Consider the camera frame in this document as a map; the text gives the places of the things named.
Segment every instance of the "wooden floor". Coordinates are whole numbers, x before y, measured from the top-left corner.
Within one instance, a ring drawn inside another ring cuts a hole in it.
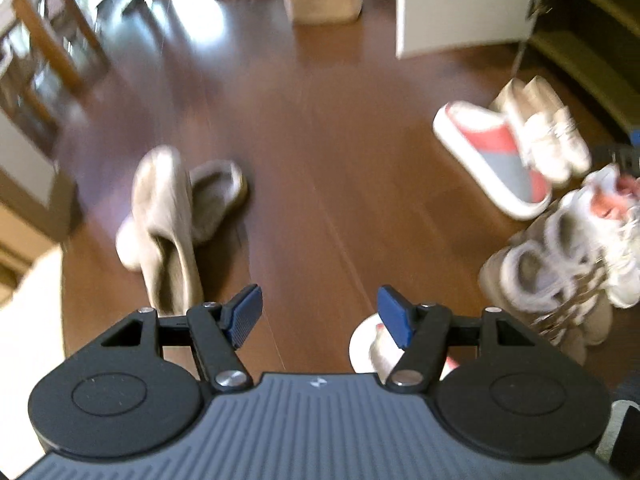
[[[512,46],[395,58],[395,0],[366,0],[352,25],[292,28],[282,0],[172,0],[105,25],[110,71],[65,108],[54,156],[78,181],[85,218],[66,247],[66,350],[146,303],[114,235],[152,147],[192,168],[232,158],[247,206],[198,251],[208,300],[264,290],[241,351],[264,370],[350,370],[351,333],[390,283],[457,314],[486,306],[482,263],[523,224],[501,214],[435,140],[449,100],[487,105],[508,81]],[[593,146],[610,142],[588,106],[543,66]],[[616,312],[588,367],[617,383],[640,355],[640,312]]]

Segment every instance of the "metal screw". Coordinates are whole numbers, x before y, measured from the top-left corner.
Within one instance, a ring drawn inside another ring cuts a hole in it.
[[[398,370],[391,376],[391,381],[397,386],[415,386],[424,380],[422,374],[416,370]]]
[[[216,382],[220,386],[235,388],[246,383],[247,376],[240,370],[225,370],[216,375]]]

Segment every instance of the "beige slipper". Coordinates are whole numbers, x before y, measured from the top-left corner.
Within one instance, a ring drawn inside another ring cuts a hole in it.
[[[248,186],[238,165],[231,160],[212,160],[190,171],[193,187],[191,237],[194,247],[215,234],[224,217],[244,202]],[[129,215],[116,234],[116,251],[129,270],[140,270],[140,250]]]
[[[171,146],[147,153],[131,196],[132,232],[152,307],[183,315],[204,300],[191,241],[191,183]]]

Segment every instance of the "logo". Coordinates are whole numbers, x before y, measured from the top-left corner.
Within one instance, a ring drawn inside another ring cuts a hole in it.
[[[318,388],[319,390],[323,386],[326,386],[327,382],[326,382],[326,379],[323,379],[322,377],[318,377],[318,378],[315,378],[313,381],[311,381],[309,384],[311,384],[314,388]]]

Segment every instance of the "white door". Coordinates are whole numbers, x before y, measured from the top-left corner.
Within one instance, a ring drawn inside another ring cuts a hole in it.
[[[528,38],[530,0],[397,0],[398,57]]]

